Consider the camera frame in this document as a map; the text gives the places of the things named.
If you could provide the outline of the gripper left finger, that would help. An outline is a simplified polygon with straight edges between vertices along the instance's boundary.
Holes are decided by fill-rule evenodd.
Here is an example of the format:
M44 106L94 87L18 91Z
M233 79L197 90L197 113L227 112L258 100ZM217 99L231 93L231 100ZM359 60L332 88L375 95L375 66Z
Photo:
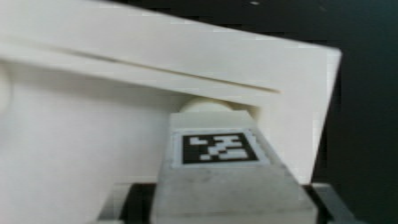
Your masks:
M114 186L94 224L151 224L155 183L121 183Z

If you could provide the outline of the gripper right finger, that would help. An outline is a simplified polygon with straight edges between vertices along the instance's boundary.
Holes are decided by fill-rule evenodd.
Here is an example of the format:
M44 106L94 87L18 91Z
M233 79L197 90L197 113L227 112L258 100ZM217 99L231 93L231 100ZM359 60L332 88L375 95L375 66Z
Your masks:
M316 224L370 224L357 219L329 183L311 183L304 189L318 207Z

